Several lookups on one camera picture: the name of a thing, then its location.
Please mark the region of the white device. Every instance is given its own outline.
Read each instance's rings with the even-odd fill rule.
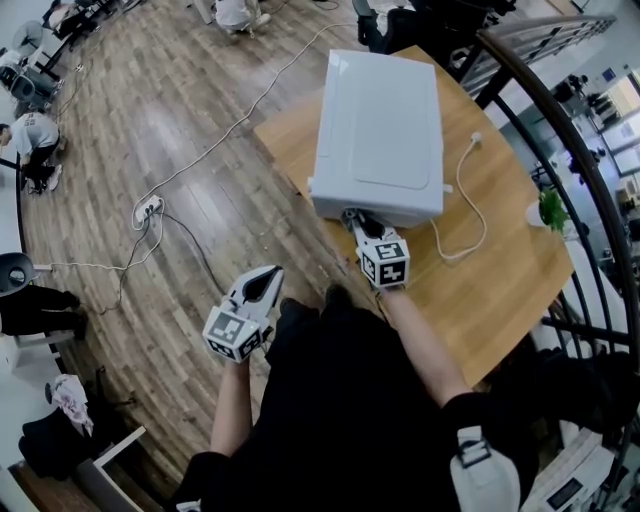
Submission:
[[[414,227],[443,208],[443,141],[435,69],[332,50],[311,199],[321,217],[347,209]]]
[[[284,270],[277,265],[242,274],[220,306],[214,306],[202,335],[211,350],[237,363],[244,361],[272,331],[269,312],[276,303]]]
[[[522,512],[577,510],[606,480],[613,459],[602,447],[602,435],[583,428],[536,477]]]
[[[409,282],[409,248],[392,226],[358,210],[347,210],[343,222],[356,237],[360,270],[375,288]]]

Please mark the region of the electrical outlet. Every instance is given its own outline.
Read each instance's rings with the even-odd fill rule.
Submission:
[[[136,220],[138,221],[138,224],[144,223],[144,220],[152,215],[153,212],[159,210],[161,205],[162,199],[160,199],[156,195],[153,195],[140,206],[138,206],[138,209],[136,210]]]

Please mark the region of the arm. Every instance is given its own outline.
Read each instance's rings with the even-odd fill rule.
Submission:
[[[446,345],[431,330],[404,290],[383,289],[380,295],[409,361],[436,403],[443,407],[453,397],[470,393]]]
[[[213,420],[211,451],[231,457],[249,437],[252,426],[249,359],[240,364],[227,362]]]

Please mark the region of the wooden floor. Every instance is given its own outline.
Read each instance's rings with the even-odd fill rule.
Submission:
[[[264,34],[232,42],[182,5],[149,0],[105,22],[101,33],[65,57],[73,67],[84,56],[90,72],[60,119],[69,145],[59,188],[23,196],[26,245],[34,261],[125,264],[139,235],[130,227],[136,199],[217,141],[317,31],[355,21],[350,2],[325,12],[309,0],[290,0]],[[280,0],[262,5],[270,12]],[[252,135],[266,117],[323,85],[331,48],[362,49],[356,28],[325,32],[283,73],[249,122],[158,192],[167,211],[193,230],[225,288],[250,268],[276,263],[286,269],[283,296],[308,304],[320,305],[334,280],[363,290]],[[69,74],[58,107],[73,91]],[[63,350],[63,359],[84,378],[105,365],[116,396],[135,395],[138,405],[126,414],[147,427],[142,442],[149,475],[167,495],[190,456],[207,447],[223,363],[206,350],[200,334],[220,294],[188,235],[169,220],[164,227],[158,251],[128,274],[122,307],[102,317],[89,312],[86,342]],[[139,254],[155,240],[149,235]],[[100,310],[116,300],[119,277],[58,268],[41,282],[69,289]],[[259,353],[252,359],[256,412],[267,374]]]

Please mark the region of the chair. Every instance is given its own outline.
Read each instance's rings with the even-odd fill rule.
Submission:
[[[16,100],[35,109],[47,109],[51,105],[36,89],[35,84],[13,66],[0,68],[0,82]]]

